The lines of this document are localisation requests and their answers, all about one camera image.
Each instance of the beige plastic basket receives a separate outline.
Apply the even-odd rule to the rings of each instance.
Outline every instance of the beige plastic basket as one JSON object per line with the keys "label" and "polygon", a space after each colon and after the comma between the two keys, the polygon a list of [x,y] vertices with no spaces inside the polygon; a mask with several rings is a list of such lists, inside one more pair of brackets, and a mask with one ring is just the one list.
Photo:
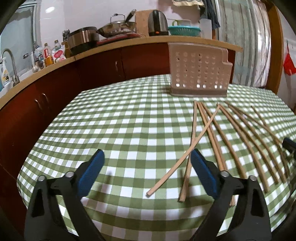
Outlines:
{"label": "beige plastic basket", "polygon": [[169,43],[169,50],[172,95],[227,96],[232,69],[227,49],[202,44]]}

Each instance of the sink faucet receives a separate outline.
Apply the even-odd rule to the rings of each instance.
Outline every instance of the sink faucet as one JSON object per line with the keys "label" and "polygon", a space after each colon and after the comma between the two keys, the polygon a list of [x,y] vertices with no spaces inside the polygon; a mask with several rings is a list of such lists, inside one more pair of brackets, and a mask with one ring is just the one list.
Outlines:
{"label": "sink faucet", "polygon": [[13,72],[15,73],[15,80],[13,80],[13,79],[12,80],[13,80],[13,86],[16,86],[20,82],[20,80],[19,80],[19,78],[17,76],[17,69],[15,67],[15,59],[14,59],[14,57],[13,57],[12,52],[10,51],[10,49],[4,49],[2,51],[1,56],[0,56],[0,64],[2,64],[2,57],[3,57],[3,54],[5,52],[8,52],[9,53],[9,55],[11,57],[11,60],[12,60]]}

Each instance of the wooden cutting board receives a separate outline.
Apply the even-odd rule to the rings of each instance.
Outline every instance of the wooden cutting board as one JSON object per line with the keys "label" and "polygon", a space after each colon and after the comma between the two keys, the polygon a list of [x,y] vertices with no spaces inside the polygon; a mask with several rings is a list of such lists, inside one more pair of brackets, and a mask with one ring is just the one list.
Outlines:
{"label": "wooden cutting board", "polygon": [[135,19],[137,24],[137,33],[138,34],[145,34],[147,37],[149,37],[148,33],[148,16],[153,11],[151,10],[144,10],[144,11],[136,11],[135,13]]}

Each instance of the screw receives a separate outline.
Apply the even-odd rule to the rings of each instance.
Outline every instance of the screw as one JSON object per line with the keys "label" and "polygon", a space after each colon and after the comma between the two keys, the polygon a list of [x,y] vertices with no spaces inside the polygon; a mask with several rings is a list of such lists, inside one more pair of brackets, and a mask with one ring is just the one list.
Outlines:
{"label": "screw", "polygon": [[73,177],[74,176],[74,172],[69,171],[65,174],[66,177]]}
{"label": "screw", "polygon": [[229,177],[229,173],[227,171],[221,171],[220,174],[222,177]]}
{"label": "screw", "polygon": [[45,180],[45,176],[44,175],[41,175],[40,177],[38,177],[38,181],[39,182],[42,182]]}
{"label": "screw", "polygon": [[250,178],[252,181],[257,181],[257,177],[255,177],[254,175],[250,175],[249,178]]}

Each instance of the checkered tablecloth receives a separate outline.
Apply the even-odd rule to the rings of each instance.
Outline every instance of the checkered tablecloth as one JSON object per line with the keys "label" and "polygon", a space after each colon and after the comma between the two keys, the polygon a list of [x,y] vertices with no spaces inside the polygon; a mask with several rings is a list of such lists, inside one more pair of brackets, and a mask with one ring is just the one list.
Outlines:
{"label": "checkered tablecloth", "polygon": [[[189,98],[171,96],[169,88],[170,75],[158,75],[81,92],[44,131],[20,171],[17,186],[25,205],[38,176],[61,177],[76,170],[99,148],[105,153],[105,165],[81,202],[106,240],[188,240],[213,199],[206,195],[192,169],[189,197],[184,203],[178,202],[186,161],[150,198],[145,194],[189,148],[194,99],[205,102],[212,112],[217,102],[228,100],[258,119],[250,107],[253,105],[278,138],[296,139],[296,116],[271,91],[229,85],[227,98]],[[199,113],[197,117],[198,134],[204,125]],[[221,111],[216,120],[247,175],[258,176],[246,146]],[[256,129],[284,171],[271,137],[263,129]],[[216,134],[229,172],[238,177],[228,148]],[[216,163],[207,135],[196,148]],[[274,229],[294,200],[296,171],[291,160],[288,182],[275,185],[258,150],[254,150],[271,189],[265,200]],[[60,196],[58,201],[68,230],[76,234]],[[233,212],[230,208],[221,232],[227,230]]]}

